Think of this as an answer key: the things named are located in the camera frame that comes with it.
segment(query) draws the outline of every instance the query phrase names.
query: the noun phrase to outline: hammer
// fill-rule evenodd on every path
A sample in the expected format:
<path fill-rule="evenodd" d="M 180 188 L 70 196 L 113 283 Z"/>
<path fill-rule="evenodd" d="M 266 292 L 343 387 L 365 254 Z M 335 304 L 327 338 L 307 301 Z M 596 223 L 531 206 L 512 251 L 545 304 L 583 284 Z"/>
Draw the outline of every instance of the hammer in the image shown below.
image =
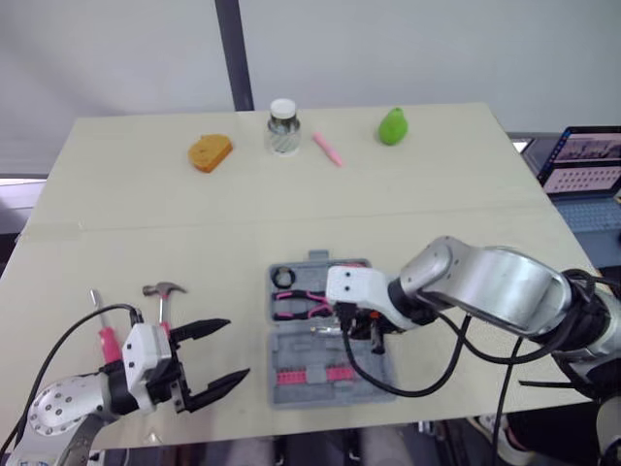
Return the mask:
<path fill-rule="evenodd" d="M 167 334 L 170 331 L 171 325 L 171 313 L 168 300 L 171 292 L 173 291 L 181 291 L 182 293 L 187 292 L 178 284 L 171 282 L 160 282 L 157 284 L 147 284 L 143 286 L 144 296 L 159 294 L 159 323 L 164 327 Z"/>

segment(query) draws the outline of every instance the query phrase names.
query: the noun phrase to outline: light wood surface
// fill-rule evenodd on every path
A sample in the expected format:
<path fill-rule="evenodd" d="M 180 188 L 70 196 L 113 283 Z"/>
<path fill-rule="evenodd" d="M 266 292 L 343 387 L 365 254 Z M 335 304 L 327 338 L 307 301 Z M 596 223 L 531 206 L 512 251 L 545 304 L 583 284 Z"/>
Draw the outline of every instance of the light wood surface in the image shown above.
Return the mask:
<path fill-rule="evenodd" d="M 173 324 L 233 321 L 183 347 L 192 388 L 245 367 L 251 372 L 229 396 L 195 414 L 178 416 L 168 403 L 149 416 L 128 416 L 102 431 L 98 448 L 493 412 L 504 368 L 467 351 L 453 379 L 427 398 L 286 411 L 270 404 L 267 342 L 274 326 L 265 309 L 265 280 L 273 263 L 327 249 L 397 273 L 430 241 L 448 234 L 473 245 L 516 247 L 559 270 L 590 267 L 485 105 L 405 107 L 409 134 L 391 148 L 374 135 L 388 110 L 301 111 L 303 143 L 292 158 L 264 150 L 263 112 L 78 120 L 0 282 L 7 376 L 0 435 L 13 427 L 50 347 L 91 311 L 91 287 L 107 304 L 130 302 L 155 320 L 157 300 L 144 297 L 141 288 L 158 281 L 189 291 L 171 298 Z M 321 131 L 340 152 L 342 168 L 311 141 L 312 131 Z M 211 174 L 195 170 L 186 157 L 207 133 L 226 134 L 234 145 Z M 126 316 L 113 315 L 113 323 L 124 338 Z M 482 348 L 510 353 L 514 337 L 482 322 L 471 329 Z M 71 337 L 46 381 L 98 367 L 97 330 L 93 321 Z M 412 389 L 443 371 L 454 345 L 441 322 L 387 340 L 399 386 Z M 571 390 L 520 387 L 519 379 L 564 376 L 549 357 L 519 366 L 508 411 L 583 400 Z"/>

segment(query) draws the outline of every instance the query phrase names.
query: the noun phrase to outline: shoe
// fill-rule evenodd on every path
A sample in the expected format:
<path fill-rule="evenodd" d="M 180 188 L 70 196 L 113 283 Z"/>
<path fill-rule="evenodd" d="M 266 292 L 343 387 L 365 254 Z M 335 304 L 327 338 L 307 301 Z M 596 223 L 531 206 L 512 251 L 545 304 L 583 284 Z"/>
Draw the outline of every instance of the shoe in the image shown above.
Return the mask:
<path fill-rule="evenodd" d="M 468 417 L 468 422 L 481 434 L 485 436 L 487 441 L 492 443 L 494 436 L 494 423 L 496 415 Z M 526 466 L 531 462 L 535 453 L 514 447 L 508 440 L 507 429 L 508 421 L 506 416 L 501 416 L 501 429 L 498 432 L 498 455 L 501 459 L 513 466 Z"/>

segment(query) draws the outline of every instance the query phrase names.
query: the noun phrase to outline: laptop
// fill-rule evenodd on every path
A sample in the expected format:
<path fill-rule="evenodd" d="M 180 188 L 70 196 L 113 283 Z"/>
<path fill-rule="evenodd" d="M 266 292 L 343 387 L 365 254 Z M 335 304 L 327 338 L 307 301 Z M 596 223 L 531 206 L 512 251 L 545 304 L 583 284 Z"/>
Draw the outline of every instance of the laptop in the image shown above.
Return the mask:
<path fill-rule="evenodd" d="M 621 126 L 570 126 L 537 178 L 594 265 L 621 264 Z"/>

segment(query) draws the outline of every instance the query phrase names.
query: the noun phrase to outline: laptop screen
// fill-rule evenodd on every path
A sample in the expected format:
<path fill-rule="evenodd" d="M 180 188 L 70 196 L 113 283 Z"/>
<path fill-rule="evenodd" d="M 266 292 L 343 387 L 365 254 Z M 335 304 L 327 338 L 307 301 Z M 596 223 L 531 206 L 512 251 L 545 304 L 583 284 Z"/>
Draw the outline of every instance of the laptop screen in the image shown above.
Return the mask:
<path fill-rule="evenodd" d="M 621 127 L 569 127 L 539 173 L 551 197 L 614 195 L 621 186 Z"/>

